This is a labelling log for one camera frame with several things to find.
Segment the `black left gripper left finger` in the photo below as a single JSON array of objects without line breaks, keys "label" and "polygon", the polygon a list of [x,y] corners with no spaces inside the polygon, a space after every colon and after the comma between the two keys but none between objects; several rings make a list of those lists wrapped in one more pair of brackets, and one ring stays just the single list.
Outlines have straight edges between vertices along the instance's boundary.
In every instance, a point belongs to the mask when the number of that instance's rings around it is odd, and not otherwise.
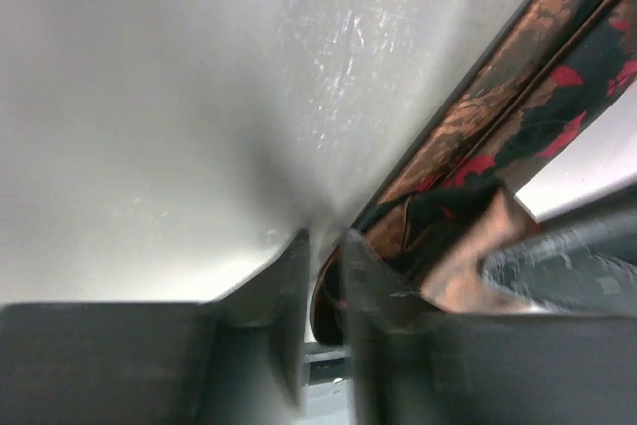
[{"label": "black left gripper left finger", "polygon": [[206,303],[1,310],[5,424],[287,424],[301,404],[310,239]]}]

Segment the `brown red patterned tie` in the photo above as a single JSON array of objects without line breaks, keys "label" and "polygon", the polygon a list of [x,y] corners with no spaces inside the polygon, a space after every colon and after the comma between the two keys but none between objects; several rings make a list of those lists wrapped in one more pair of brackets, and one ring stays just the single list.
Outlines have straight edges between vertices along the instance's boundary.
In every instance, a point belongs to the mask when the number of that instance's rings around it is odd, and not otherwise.
[{"label": "brown red patterned tie", "polygon": [[635,82],[636,0],[528,0],[354,222],[405,309],[497,198],[518,191]]}]

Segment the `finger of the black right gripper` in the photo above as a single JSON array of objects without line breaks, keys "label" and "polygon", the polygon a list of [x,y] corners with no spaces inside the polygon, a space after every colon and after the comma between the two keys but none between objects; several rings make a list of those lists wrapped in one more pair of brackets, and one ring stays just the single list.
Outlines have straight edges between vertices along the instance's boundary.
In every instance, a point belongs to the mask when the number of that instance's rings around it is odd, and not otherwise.
[{"label": "finger of the black right gripper", "polygon": [[554,311],[636,314],[636,215],[612,213],[489,255],[483,281]]}]

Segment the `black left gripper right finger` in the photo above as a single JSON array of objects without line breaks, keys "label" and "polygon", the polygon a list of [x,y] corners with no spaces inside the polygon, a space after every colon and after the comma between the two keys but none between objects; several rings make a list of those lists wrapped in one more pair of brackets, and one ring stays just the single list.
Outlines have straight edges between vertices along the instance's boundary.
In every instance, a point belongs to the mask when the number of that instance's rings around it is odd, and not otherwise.
[{"label": "black left gripper right finger", "polygon": [[358,233],[341,253],[358,423],[635,422],[635,319],[447,314]]}]

